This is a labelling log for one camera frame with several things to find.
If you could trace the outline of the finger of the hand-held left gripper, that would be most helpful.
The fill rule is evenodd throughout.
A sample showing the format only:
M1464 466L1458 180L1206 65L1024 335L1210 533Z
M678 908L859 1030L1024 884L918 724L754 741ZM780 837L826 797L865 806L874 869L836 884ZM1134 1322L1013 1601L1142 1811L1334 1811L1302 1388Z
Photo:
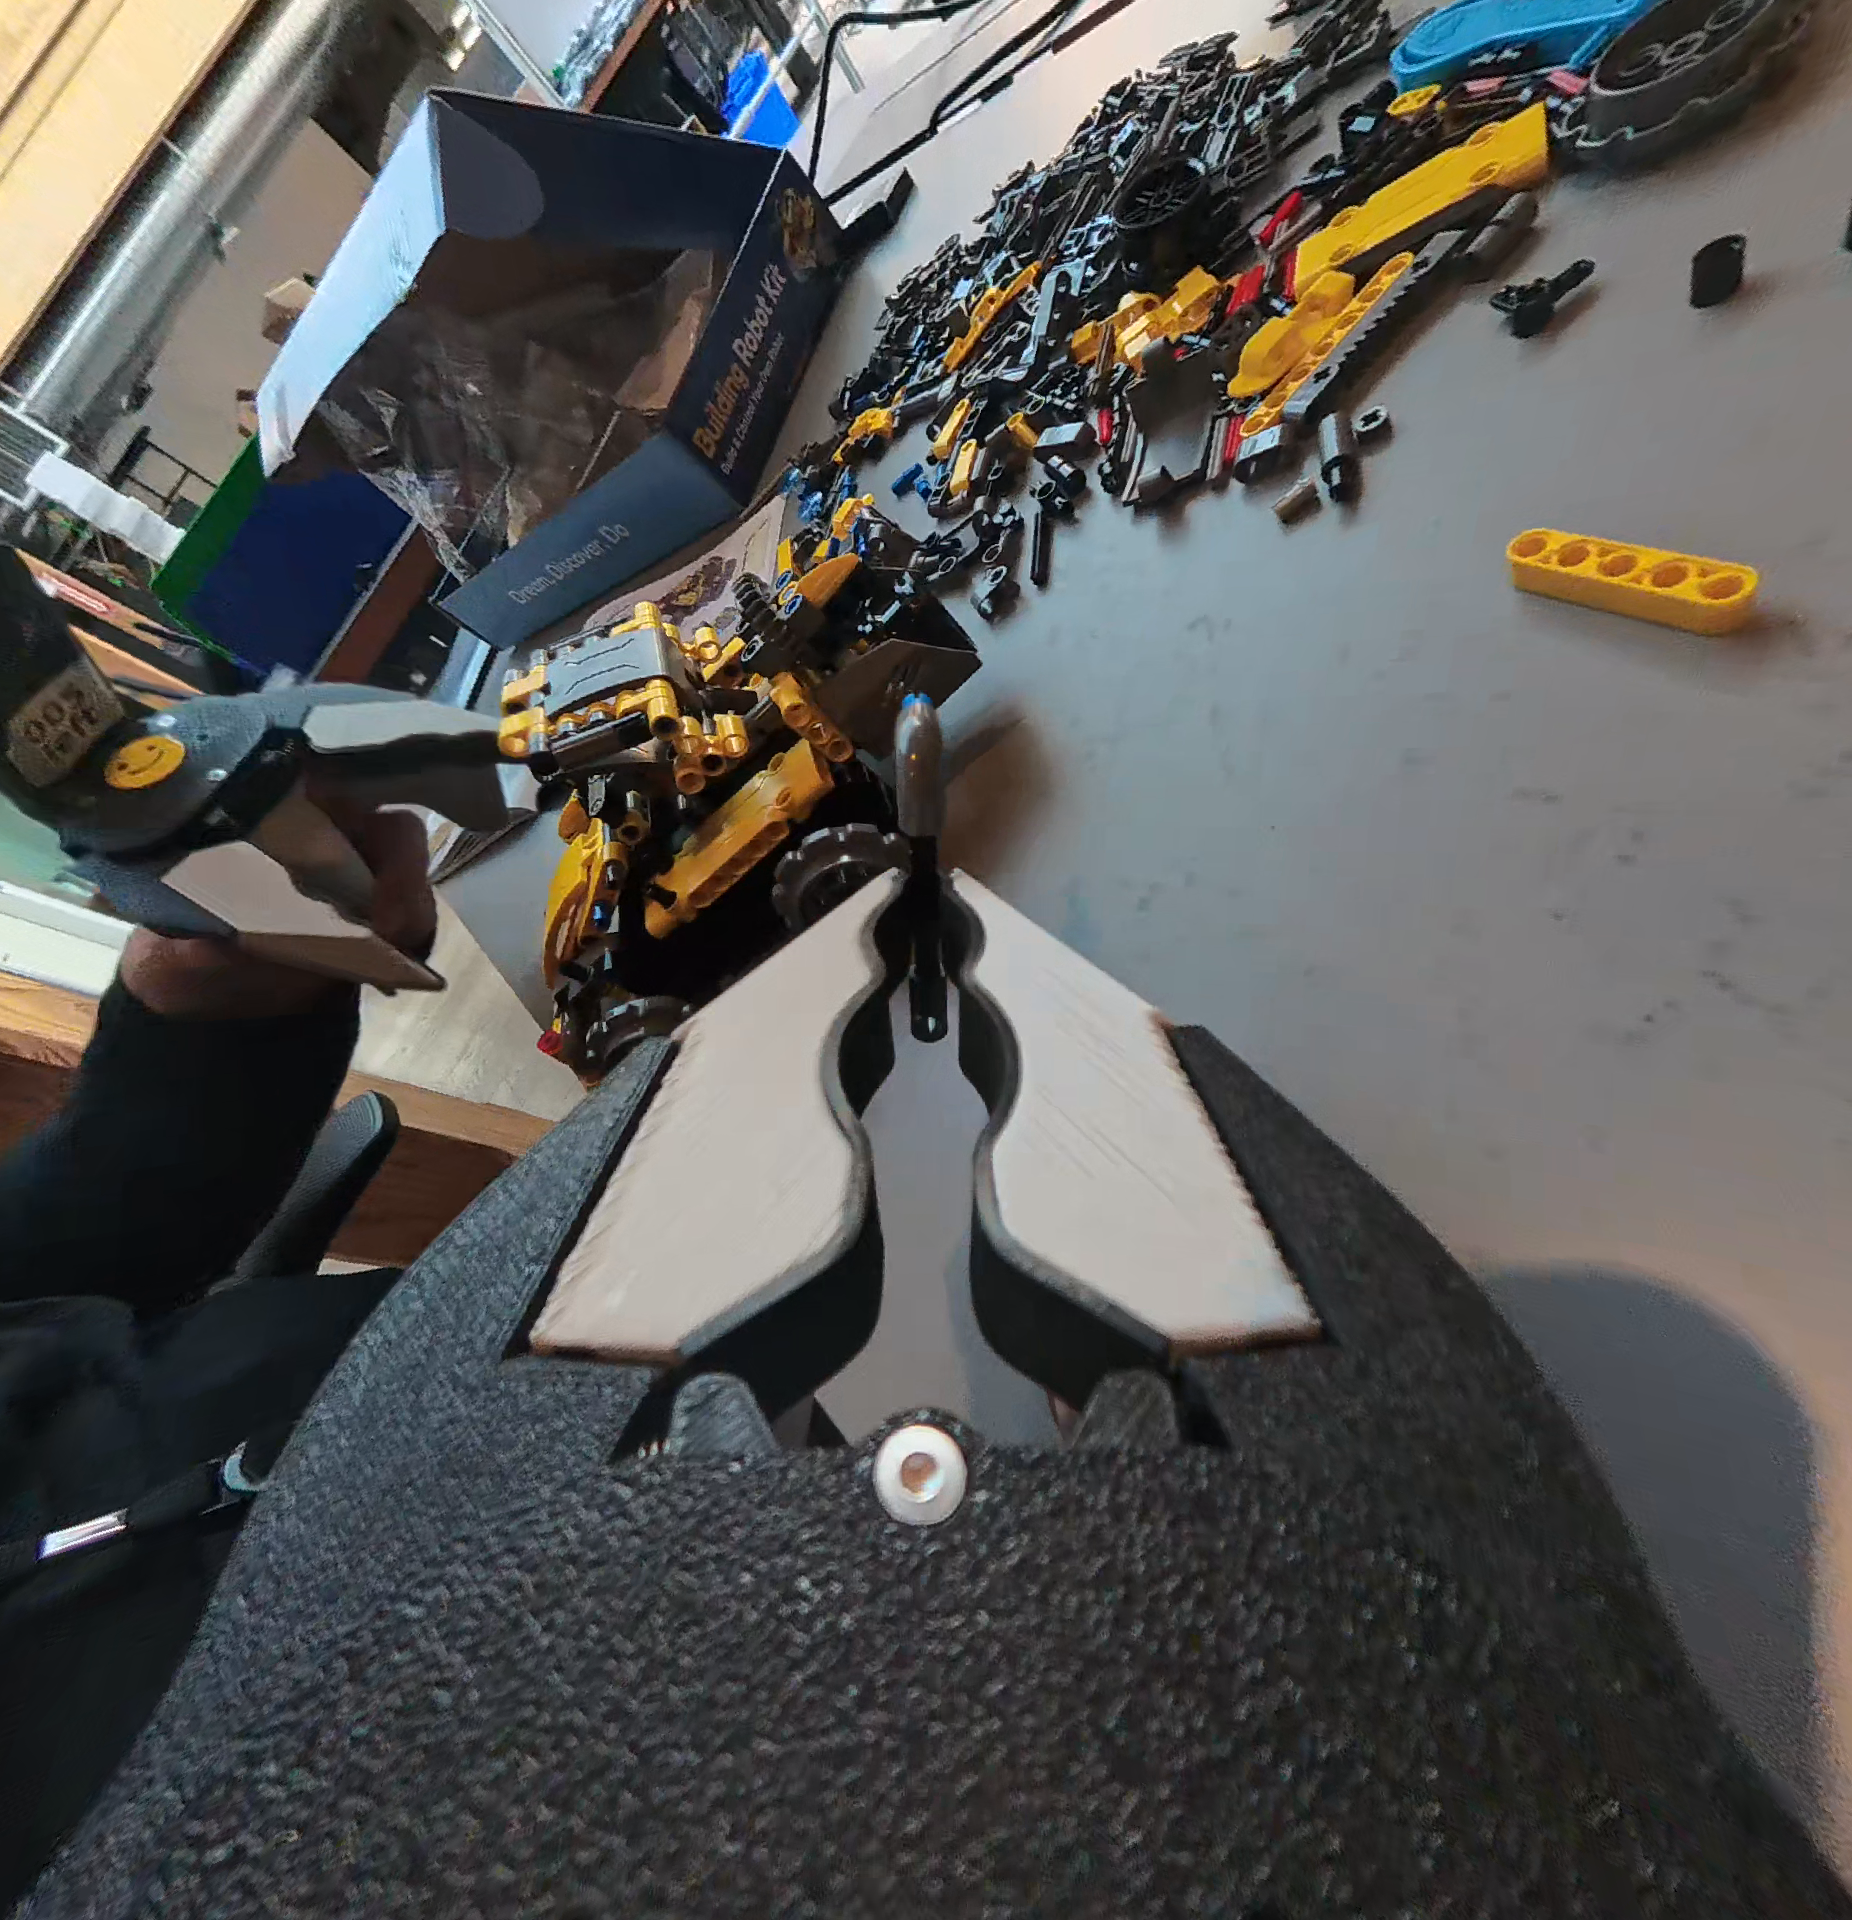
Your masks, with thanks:
M483 708L386 689L310 689L310 788L369 806L433 806L466 831L508 831L534 812L534 772L504 751Z
M369 927L369 908L310 894L289 869L254 843L190 851L166 893L214 922L247 955L342 979L378 997L446 997L446 969Z

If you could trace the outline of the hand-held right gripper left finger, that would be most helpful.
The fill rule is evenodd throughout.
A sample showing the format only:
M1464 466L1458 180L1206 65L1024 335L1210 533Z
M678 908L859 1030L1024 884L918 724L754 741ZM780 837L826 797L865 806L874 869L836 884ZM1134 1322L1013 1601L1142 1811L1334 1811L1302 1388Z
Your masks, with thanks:
M865 1109L900 1057L900 894L900 870L867 880L678 1030L531 1355L732 1372L766 1416L865 1355L885 1261Z

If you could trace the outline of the yellow toy vehicle model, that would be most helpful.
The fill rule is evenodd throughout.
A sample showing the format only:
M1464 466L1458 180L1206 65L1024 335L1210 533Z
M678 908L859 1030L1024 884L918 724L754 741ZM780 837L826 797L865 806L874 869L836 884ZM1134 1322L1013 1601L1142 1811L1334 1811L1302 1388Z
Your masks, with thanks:
M599 1081L878 869L904 869L890 724L977 677L915 569L918 540L844 493L738 577L732 633L638 603L547 641L504 689L504 751L560 806L542 916L542 1053Z

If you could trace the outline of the black long axle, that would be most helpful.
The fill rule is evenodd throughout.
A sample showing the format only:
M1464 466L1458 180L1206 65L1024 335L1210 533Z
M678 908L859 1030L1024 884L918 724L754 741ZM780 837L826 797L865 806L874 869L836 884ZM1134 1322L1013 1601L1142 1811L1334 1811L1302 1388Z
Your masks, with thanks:
M950 979L946 979L946 870L937 831L908 837L908 884L904 884L904 939L908 939L908 1030L915 1043L950 1036Z

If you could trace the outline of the person's left forearm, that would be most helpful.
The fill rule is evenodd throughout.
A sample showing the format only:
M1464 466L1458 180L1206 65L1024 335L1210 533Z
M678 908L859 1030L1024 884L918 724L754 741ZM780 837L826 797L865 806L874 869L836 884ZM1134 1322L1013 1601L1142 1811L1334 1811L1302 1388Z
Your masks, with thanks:
M166 1316L227 1281L300 1179L357 1036L357 986L133 939L65 1104L0 1160L0 1309Z

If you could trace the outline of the grey desk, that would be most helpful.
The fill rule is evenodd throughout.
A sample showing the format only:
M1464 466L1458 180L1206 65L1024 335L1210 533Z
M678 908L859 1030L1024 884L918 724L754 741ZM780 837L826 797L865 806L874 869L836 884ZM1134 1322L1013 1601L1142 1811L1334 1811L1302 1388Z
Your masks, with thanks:
M950 862L1215 1030L1511 1309L1852 1876L1852 4L1657 173L1563 173L1374 355L1365 503L1083 493L950 703ZM1747 283L1687 307L1687 257ZM1737 633L1523 595L1568 531Z

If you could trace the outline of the person's left hand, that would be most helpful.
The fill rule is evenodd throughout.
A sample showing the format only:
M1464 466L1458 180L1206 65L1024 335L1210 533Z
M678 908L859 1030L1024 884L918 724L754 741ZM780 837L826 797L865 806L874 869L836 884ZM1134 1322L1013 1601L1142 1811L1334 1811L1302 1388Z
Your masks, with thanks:
M302 894L351 916L409 962L433 962L436 894L433 851L415 806L369 806L357 797L289 805L289 880Z

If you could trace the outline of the blue crate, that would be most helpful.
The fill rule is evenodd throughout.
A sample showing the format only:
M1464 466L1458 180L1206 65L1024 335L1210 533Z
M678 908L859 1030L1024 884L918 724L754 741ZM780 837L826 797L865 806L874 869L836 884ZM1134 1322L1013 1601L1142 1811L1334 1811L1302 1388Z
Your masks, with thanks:
M796 132L796 111L780 89L780 65L769 55L745 55L723 79L723 140L754 140L787 154Z

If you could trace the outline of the grey curved panel piece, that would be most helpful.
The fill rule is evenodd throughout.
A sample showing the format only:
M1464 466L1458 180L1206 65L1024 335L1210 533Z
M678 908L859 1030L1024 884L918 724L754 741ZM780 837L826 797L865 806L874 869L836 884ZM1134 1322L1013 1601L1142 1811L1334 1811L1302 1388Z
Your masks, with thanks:
M1112 453L1112 503L1157 509L1215 471L1233 426L1228 355L1156 341L1122 392L1122 442Z

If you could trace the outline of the grey pin connector piece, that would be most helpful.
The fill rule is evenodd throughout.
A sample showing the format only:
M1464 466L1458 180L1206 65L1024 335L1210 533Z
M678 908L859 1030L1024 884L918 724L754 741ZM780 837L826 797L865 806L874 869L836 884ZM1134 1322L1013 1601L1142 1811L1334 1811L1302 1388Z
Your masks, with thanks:
M1316 433L1316 466L1275 493L1275 526L1302 526L1324 509L1365 503L1365 453L1390 435L1390 413L1374 403L1365 413L1328 413Z

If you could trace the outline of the grey gear rack beam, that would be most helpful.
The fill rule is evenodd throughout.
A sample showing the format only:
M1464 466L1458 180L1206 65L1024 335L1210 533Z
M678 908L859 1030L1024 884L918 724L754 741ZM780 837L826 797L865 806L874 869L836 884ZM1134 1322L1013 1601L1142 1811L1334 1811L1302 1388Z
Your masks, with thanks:
M1316 426L1341 407L1341 392L1374 362L1399 319L1444 278L1444 269L1468 248L1468 233L1433 233L1417 257L1390 257L1374 278L1328 319L1324 348L1302 355L1302 364L1242 421L1242 435L1266 435L1275 426Z

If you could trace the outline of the black wheel rim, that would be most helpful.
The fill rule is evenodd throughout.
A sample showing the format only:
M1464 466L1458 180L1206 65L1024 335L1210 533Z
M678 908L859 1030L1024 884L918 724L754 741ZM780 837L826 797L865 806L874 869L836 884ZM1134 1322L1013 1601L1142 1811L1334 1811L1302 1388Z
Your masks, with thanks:
M1156 246L1156 233L1201 222L1206 180L1210 180L1206 157L1186 157L1186 154L1165 154L1165 157L1134 165L1120 180L1120 197L1112 197L1120 241L1122 246Z

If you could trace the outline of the black angled connector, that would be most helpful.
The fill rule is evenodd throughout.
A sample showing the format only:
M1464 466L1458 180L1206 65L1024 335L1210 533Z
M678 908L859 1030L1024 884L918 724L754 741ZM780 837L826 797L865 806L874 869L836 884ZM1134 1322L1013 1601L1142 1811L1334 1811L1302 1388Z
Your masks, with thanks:
M1544 335L1568 296L1599 278L1599 260L1578 257L1563 272L1517 278L1491 290L1491 317L1504 317L1511 335Z

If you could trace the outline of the yellow rectangular panel piece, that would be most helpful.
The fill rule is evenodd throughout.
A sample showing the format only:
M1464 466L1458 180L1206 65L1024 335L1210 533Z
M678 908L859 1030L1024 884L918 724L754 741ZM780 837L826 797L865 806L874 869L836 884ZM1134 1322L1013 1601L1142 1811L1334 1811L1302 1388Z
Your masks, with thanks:
M1385 257L1417 248L1444 229L1468 229L1479 211L1552 180L1552 111L1524 106L1475 130L1464 148L1406 166L1365 204L1346 204L1295 257L1295 296L1324 272L1372 278Z

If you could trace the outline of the dark grey sprocket wheel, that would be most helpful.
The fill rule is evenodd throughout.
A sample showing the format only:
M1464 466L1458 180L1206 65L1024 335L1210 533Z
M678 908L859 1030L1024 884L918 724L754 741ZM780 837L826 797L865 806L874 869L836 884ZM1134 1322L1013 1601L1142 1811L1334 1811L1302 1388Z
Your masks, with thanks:
M1743 116L1787 65L1814 0L1663 0L1617 29L1557 132L1568 166L1638 173Z

